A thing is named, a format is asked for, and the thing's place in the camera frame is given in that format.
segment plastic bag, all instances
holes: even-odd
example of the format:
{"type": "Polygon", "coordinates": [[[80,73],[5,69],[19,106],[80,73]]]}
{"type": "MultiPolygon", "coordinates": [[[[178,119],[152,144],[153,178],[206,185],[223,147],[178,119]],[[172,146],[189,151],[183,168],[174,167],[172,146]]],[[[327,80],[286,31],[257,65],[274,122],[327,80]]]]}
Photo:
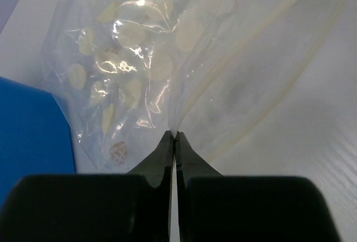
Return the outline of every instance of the plastic bag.
{"type": "Polygon", "coordinates": [[[279,102],[343,2],[61,0],[45,80],[100,171],[129,171],[168,123],[212,159],[279,102]]]}

